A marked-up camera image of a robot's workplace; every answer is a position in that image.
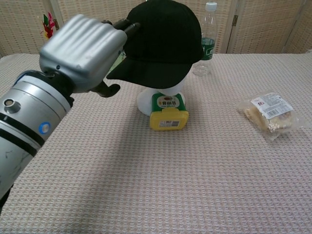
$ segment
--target table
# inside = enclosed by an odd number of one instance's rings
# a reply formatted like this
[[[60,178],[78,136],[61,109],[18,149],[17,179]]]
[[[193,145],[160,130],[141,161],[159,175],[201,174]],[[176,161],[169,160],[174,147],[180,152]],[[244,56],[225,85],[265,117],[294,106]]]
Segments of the table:
[[[38,55],[0,60],[0,95]],[[312,233],[312,129],[273,142],[237,111],[273,89],[312,122],[312,54],[215,54],[190,72],[183,131],[155,132],[144,87],[74,106],[17,179],[0,233]]]

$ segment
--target robotic arm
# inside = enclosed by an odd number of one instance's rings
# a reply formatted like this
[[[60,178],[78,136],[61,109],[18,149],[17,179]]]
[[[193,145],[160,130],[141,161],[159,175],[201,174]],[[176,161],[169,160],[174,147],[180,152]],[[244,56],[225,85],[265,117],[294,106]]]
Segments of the robotic arm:
[[[76,15],[42,47],[42,72],[22,73],[0,98],[0,213],[16,178],[73,106],[70,95],[119,91],[103,78],[139,26]]]

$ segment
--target plastic food package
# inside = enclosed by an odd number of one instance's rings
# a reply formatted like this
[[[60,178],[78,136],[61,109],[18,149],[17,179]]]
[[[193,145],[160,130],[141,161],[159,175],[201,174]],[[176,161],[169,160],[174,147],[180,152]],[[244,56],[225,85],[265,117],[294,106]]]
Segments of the plastic food package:
[[[287,101],[274,92],[265,92],[244,100],[238,109],[270,140],[293,129],[309,126]]]

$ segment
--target plastic water bottle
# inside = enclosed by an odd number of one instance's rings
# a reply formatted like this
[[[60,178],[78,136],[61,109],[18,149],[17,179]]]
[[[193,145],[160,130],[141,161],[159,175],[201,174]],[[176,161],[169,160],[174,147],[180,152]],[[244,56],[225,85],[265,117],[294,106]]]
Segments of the plastic water bottle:
[[[215,20],[215,11],[217,3],[206,3],[206,12],[200,21],[201,26],[201,44],[204,50],[204,57],[201,61],[194,64],[193,73],[197,76],[204,77],[211,72],[211,60],[214,54],[215,40],[217,35],[217,23]]]

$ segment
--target door hinge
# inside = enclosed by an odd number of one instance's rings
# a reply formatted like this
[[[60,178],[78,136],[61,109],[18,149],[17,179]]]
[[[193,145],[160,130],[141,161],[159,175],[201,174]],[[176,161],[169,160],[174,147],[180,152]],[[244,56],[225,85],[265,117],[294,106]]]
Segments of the door hinge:
[[[234,15],[233,22],[232,22],[232,27],[236,26],[237,19],[238,19],[238,15]]]
[[[58,30],[59,29],[59,23],[57,19],[54,19],[53,22],[55,23],[55,29]]]

